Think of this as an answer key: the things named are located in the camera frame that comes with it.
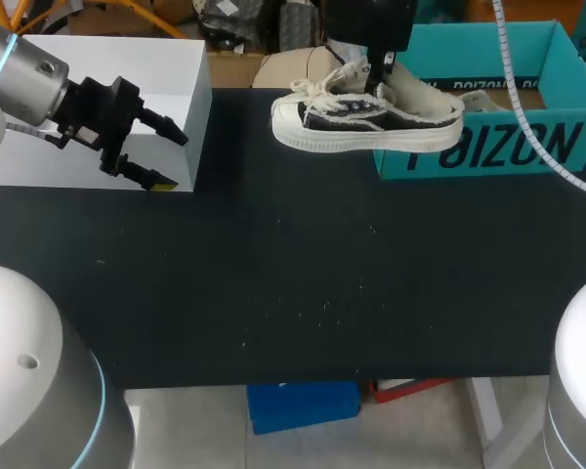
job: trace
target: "white shoelace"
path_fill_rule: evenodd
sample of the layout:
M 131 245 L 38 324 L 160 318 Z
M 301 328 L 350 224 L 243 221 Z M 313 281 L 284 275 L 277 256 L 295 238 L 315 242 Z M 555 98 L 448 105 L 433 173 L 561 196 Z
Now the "white shoelace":
M 339 103 L 335 95 L 326 90 L 325 84 L 327 81 L 327 79 L 324 79 L 319 83 L 312 83 L 311 80 L 306 78 L 295 80 L 291 83 L 293 94 L 275 100 L 272 105 L 272 114 L 279 105 L 295 103 L 304 103 L 308 108 L 312 107 L 324 114 L 330 111 L 347 109 L 345 105 Z

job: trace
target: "metal frame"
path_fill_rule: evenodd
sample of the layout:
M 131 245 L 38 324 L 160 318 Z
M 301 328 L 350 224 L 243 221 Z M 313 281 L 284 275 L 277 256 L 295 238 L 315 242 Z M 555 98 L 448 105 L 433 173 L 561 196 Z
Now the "metal frame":
M 5 9 L 4 3 L 0 0 L 0 25 L 11 32 L 15 32 L 16 34 L 23 34 L 31 29 L 36 24 L 40 23 L 41 21 L 48 18 L 52 15 L 55 11 L 62 8 L 66 4 L 66 0 L 58 0 L 55 5 L 47 10 L 46 12 L 39 15 L 37 18 L 28 22 L 28 24 L 24 27 L 21 27 L 21 19 L 23 18 L 26 11 L 30 7 L 32 0 L 20 0 L 18 2 L 18 6 L 16 7 L 13 16 L 9 18 L 7 11 Z M 144 20 L 151 22 L 157 27 L 160 27 L 163 31 L 167 32 L 172 37 L 177 39 L 190 39 L 186 34 L 181 32 L 178 28 L 173 26 L 172 24 L 168 23 L 167 21 L 162 20 L 154 13 L 148 11 L 140 4 L 136 3 L 134 0 L 84 0 L 83 3 L 90 3 L 90 4 L 100 4 L 100 3 L 108 3 L 108 4 L 120 4 L 124 5 L 125 7 L 129 8 L 135 14 L 142 17 Z
M 529 386 L 523 400 L 502 422 L 490 378 L 467 380 L 480 433 L 484 469 L 511 469 L 543 430 L 549 378 Z

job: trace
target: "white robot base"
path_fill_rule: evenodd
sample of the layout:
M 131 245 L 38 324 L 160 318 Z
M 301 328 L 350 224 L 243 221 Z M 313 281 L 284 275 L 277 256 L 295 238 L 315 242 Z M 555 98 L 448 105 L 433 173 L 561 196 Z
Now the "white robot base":
M 0 268 L 0 469 L 127 469 L 122 396 L 52 299 Z
M 586 286 L 558 328 L 544 438 L 553 469 L 586 469 Z

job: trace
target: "black tabletop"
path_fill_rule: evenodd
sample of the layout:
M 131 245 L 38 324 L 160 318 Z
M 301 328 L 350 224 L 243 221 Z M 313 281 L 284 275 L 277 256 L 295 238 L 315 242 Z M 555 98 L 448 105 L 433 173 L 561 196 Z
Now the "black tabletop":
M 0 265 L 126 388 L 547 373 L 586 195 L 380 181 L 370 152 L 279 145 L 278 94 L 214 92 L 195 193 L 0 188 Z

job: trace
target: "sneaker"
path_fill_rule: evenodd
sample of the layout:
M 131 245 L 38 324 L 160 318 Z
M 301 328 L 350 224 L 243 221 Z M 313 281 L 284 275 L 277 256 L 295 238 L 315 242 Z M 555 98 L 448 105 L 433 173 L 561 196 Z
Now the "sneaker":
M 493 101 L 485 90 L 465 93 L 460 99 L 465 104 L 465 112 L 500 112 L 508 110 Z
M 465 108 L 459 98 L 423 83 L 399 63 L 371 96 L 364 93 L 368 75 L 362 58 L 318 83 L 294 81 L 294 93 L 273 102 L 273 134 L 288 147 L 317 153 L 424 153 L 458 143 Z

